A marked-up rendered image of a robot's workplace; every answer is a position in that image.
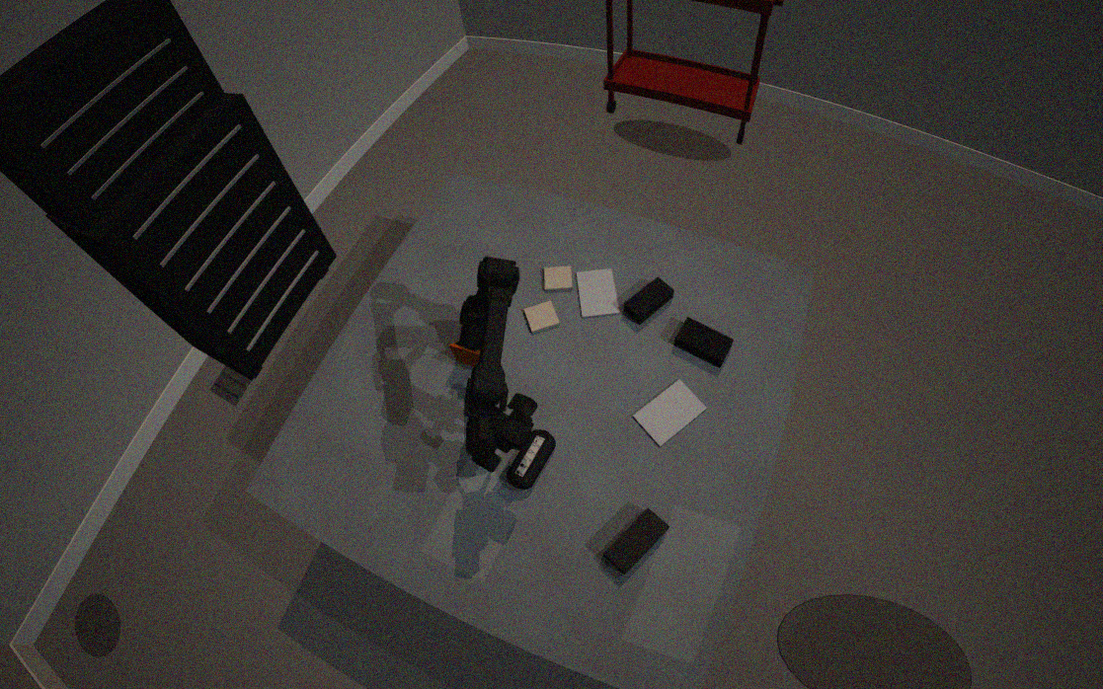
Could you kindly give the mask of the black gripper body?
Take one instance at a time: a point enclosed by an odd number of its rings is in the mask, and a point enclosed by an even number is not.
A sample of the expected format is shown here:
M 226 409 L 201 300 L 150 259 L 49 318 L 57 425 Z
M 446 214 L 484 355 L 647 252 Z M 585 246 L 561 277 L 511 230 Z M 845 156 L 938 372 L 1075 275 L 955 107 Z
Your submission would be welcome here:
M 513 409 L 513 412 L 510 413 L 510 417 L 512 417 L 513 419 L 513 417 L 518 417 L 520 412 L 525 412 L 531 416 L 532 412 L 535 412 L 535 410 L 537 409 L 537 403 L 535 403 L 535 400 L 527 398 L 526 395 L 515 394 L 513 395 L 513 399 L 511 399 L 507 407 L 508 409 Z M 502 421 L 495 420 L 494 426 L 496 430 L 496 428 L 500 428 L 502 426 Z M 495 437 L 495 451 L 497 449 L 506 451 L 507 448 L 508 443 L 502 445 L 497 442 Z M 481 457 L 471 456 L 471 461 L 474 461 L 474 463 L 481 466 L 481 469 L 486 469 L 489 473 L 494 473 L 494 471 L 499 469 L 497 465 L 500 464 L 501 461 L 501 456 L 499 456 L 495 453 L 495 451 L 492 451 L 492 455 L 490 456 L 481 456 Z

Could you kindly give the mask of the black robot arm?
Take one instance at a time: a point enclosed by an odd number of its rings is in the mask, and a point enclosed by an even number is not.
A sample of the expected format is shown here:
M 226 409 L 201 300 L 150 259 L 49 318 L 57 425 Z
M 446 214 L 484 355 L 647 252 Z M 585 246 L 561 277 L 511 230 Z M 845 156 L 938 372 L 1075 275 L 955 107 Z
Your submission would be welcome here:
M 501 367 L 508 306 L 520 282 L 514 261 L 483 259 L 478 265 L 478 294 L 461 303 L 460 338 L 456 345 L 481 349 L 480 360 L 465 381 L 465 453 L 490 456 L 500 444 L 524 449 L 531 438 L 532 418 L 525 412 L 507 417 L 508 387 Z M 464 317 L 463 317 L 464 316 Z M 499 401 L 500 400 L 500 401 Z M 497 408 L 500 403 L 500 409 Z M 502 415 L 504 415 L 502 417 Z M 495 420 L 502 421 L 496 428 Z

